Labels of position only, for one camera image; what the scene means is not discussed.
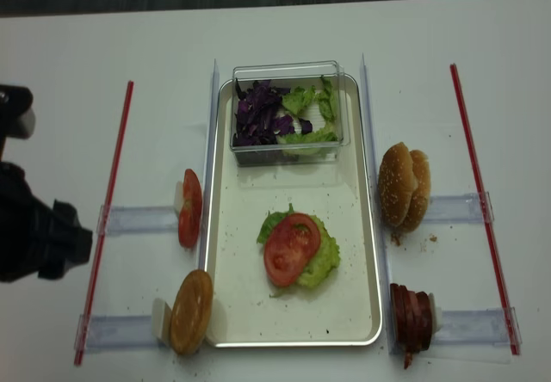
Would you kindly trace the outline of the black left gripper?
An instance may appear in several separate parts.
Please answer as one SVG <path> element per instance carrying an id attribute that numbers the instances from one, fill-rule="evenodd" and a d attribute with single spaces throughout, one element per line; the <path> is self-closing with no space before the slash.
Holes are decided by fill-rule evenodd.
<path id="1" fill-rule="evenodd" d="M 19 166 L 1 163 L 1 281 L 37 273 L 59 280 L 90 260 L 93 232 L 81 226 L 77 209 L 55 200 L 51 209 L 37 200 Z"/>

